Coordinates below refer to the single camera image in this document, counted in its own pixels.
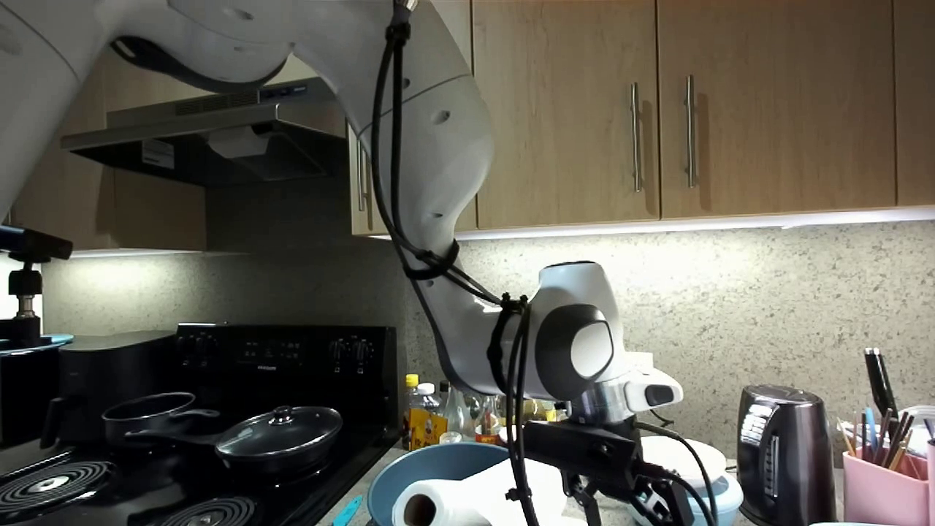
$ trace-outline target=range hood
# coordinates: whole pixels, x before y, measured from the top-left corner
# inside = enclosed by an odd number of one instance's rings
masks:
[[[111,111],[62,137],[92,159],[200,187],[347,172],[347,120],[321,77]]]

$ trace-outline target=wooden cabinet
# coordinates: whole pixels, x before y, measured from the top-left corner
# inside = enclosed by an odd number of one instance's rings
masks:
[[[433,0],[439,18],[445,20],[447,31],[452,34],[460,51],[464,56],[467,67],[473,57],[473,38],[471,38],[471,3],[473,0]],[[353,132],[347,129],[347,184],[352,184],[352,232],[353,237],[384,237],[387,225],[376,210],[376,194],[374,194],[374,175],[372,175],[372,159],[368,151],[360,145]],[[460,216],[460,231],[473,231],[476,226],[476,200],[464,207]]]
[[[105,51],[11,207],[11,225],[67,237],[75,248],[203,248],[206,191],[121,172],[58,145],[62,134],[102,129],[105,114],[195,96]]]
[[[655,216],[655,56],[655,0],[476,0],[480,226]]]
[[[657,9],[663,216],[894,203],[892,3]]]
[[[935,203],[935,3],[897,0],[897,200]]]

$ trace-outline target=speckled backsplash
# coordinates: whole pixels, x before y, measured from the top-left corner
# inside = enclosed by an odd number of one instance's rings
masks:
[[[401,367],[439,376],[433,333],[387,243],[347,240],[337,187],[225,190],[213,248],[48,264],[48,327],[121,333],[178,319],[394,323]],[[634,232],[464,243],[495,291],[534,291],[555,260],[599,260],[626,340],[651,349],[686,399],[676,428],[734,453],[740,389],[787,383],[856,416],[863,346],[888,354],[899,402],[935,402],[935,222],[799,231]]]

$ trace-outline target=stove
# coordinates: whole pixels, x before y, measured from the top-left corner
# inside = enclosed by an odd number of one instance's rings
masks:
[[[334,402],[344,428],[324,463],[258,478],[211,446],[73,443],[0,475],[0,523],[16,526],[309,526],[397,441],[394,346],[384,327],[178,327],[178,383],[203,405],[251,412]]]

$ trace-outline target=pan lid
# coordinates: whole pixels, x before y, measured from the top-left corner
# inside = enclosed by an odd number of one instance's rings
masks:
[[[222,456],[280,456],[315,443],[330,443],[343,428],[343,414],[334,405],[279,405],[251,414],[227,428],[217,443]]]

